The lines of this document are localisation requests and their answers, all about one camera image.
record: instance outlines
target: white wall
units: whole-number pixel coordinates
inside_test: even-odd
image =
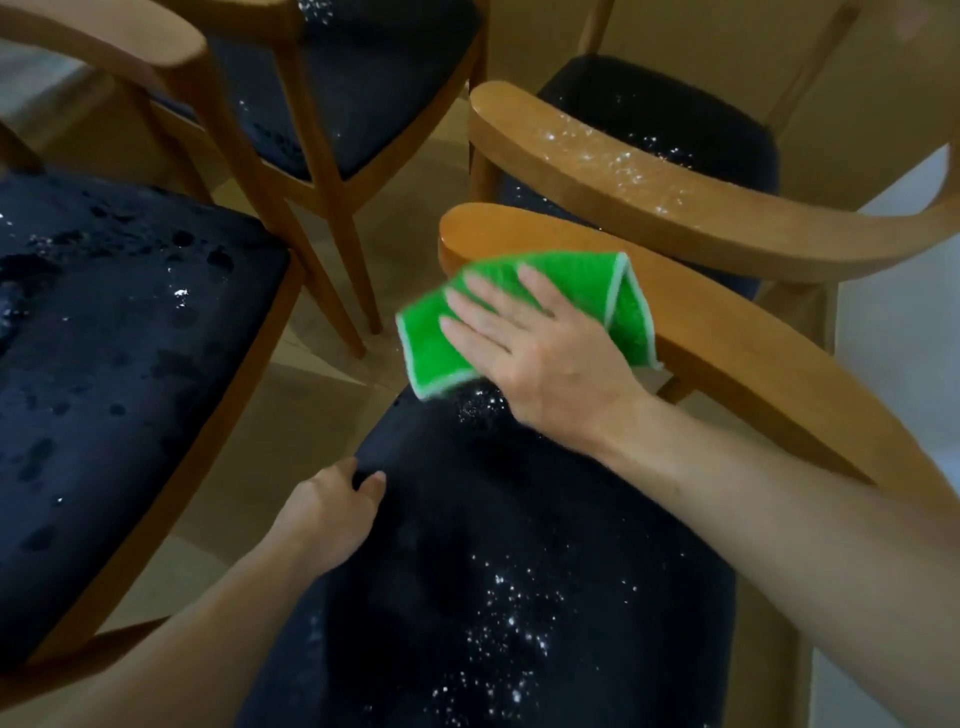
[[[864,206],[908,215],[937,194],[938,150]],[[960,492],[960,235],[840,287],[836,357],[903,421]],[[814,655],[811,728],[900,724],[823,654]]]

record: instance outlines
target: green cleaning cloth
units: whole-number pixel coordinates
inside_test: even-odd
[[[650,309],[625,253],[533,253],[486,258],[465,266],[447,285],[476,301],[464,283],[464,273],[472,272],[539,308],[516,276],[520,263],[544,273],[577,308],[602,323],[631,366],[659,366]],[[407,375],[421,400],[480,377],[446,340],[440,329],[442,315],[455,318],[443,288],[396,315]]]

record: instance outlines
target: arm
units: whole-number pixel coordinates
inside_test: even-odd
[[[960,522],[697,422],[648,395],[603,328],[536,271],[546,316],[488,282],[451,292],[450,342],[515,416],[687,523],[912,725],[960,723]]]
[[[345,460],[298,485],[264,540],[97,678],[60,725],[232,725],[300,595],[370,533],[386,479],[354,491],[355,471]]]

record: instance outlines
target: right hand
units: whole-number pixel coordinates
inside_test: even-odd
[[[568,301],[543,273],[517,271],[543,311],[467,274],[467,288],[494,312],[448,288],[460,321],[442,317],[447,340],[503,392],[521,423],[561,445],[598,456],[636,407],[653,398],[634,379],[603,326]]]

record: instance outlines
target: velvet seat cushion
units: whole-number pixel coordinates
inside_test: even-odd
[[[480,30],[472,0],[301,0],[300,49],[343,179],[400,135],[449,80]],[[212,37],[227,92],[257,153],[310,180],[269,48]],[[190,107],[162,103],[194,118]]]
[[[259,221],[163,190],[0,179],[0,670],[149,509],[288,263]]]
[[[370,538],[302,597],[238,725],[719,725],[734,574],[471,383],[408,388],[358,452]]]
[[[607,56],[580,56],[540,91],[548,104],[625,144],[717,180],[775,195],[780,156],[764,127],[704,91]],[[509,176],[497,191],[503,205],[588,223]],[[760,281],[691,268],[748,299]]]

